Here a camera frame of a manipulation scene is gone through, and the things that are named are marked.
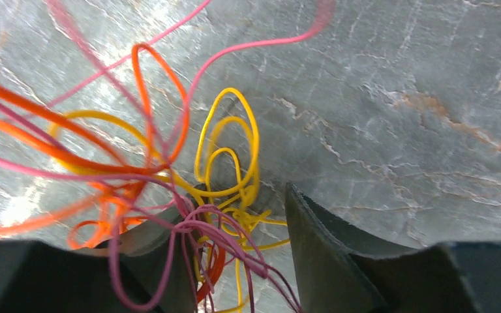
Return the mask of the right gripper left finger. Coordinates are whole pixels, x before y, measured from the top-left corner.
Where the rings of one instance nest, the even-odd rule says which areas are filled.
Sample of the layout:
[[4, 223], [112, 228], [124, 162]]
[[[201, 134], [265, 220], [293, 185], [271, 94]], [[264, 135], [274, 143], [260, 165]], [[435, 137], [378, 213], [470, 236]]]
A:
[[[14, 235], [37, 220], [0, 227], [0, 312], [130, 312], [114, 291], [107, 238], [115, 219], [107, 216], [95, 248], [65, 250]], [[194, 312], [188, 245], [163, 226], [142, 222], [118, 239], [119, 277], [129, 299], [145, 304], [166, 285], [152, 312]]]

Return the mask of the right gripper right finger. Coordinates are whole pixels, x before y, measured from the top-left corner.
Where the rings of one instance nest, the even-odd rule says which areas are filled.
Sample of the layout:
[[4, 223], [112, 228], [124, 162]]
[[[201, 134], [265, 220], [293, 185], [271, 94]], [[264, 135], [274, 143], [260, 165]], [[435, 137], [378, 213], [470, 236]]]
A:
[[304, 312], [501, 312], [501, 241], [398, 245], [292, 183], [285, 209]]

